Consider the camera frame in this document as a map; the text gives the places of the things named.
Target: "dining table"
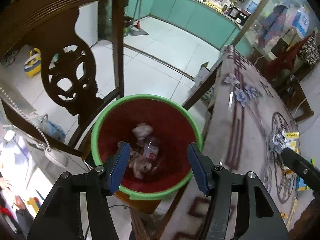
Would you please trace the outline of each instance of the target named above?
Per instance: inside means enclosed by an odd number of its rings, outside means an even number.
[[[232,173],[253,171],[288,228],[296,203],[297,178],[286,175],[270,141],[275,132],[298,131],[291,113],[259,70],[231,45],[224,47],[207,78],[183,106],[189,109],[211,87],[202,154]],[[299,152],[298,139],[296,148]],[[160,239],[198,239],[209,202],[210,197],[199,191],[192,177]],[[236,211],[237,193],[232,193],[225,239],[234,236]]]

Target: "yellow label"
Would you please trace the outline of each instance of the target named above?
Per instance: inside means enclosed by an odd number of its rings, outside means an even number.
[[[287,132],[285,133],[286,137],[287,138],[296,138],[298,139],[299,138],[299,132]]]
[[[290,145],[294,150],[296,150],[296,141],[292,141]]]

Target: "plastic bottle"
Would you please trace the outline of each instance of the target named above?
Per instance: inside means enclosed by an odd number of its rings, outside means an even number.
[[[160,140],[156,137],[147,137],[143,146],[143,156],[150,161],[157,158],[160,147]]]

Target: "pearl string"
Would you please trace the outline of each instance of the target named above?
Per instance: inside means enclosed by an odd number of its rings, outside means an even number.
[[[31,124],[37,129],[37,131],[41,134],[41,136],[43,137],[43,139],[44,139],[44,141],[45,141],[45,143],[46,143],[46,145],[47,145],[47,146],[46,146],[46,150],[47,150],[48,152],[50,152],[50,151],[51,151],[51,147],[50,147],[50,144],[49,144],[49,142],[48,142],[48,139],[47,139],[47,137],[44,135],[44,133],[40,130],[40,128],[37,127],[37,126],[31,121],[31,119],[30,119],[25,113],[23,113],[23,112],[20,110],[20,108],[15,104],[15,102],[13,102],[13,101],[11,100],[11,98],[7,95],[7,93],[4,92],[1,84],[0,84],[0,90],[1,90],[2,93],[5,95],[5,97],[9,100],[9,102],[11,103],[11,105],[21,114],[21,116],[23,117],[23,119],[25,119],[26,121],[28,121],[29,123],[31,123]]]

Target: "person's hand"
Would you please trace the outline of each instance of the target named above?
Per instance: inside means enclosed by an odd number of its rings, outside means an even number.
[[[13,202],[17,206],[17,209],[26,209],[26,206],[20,196],[15,196]]]
[[[10,192],[11,191],[11,182],[5,178],[0,178],[0,187],[6,191],[6,192]]]

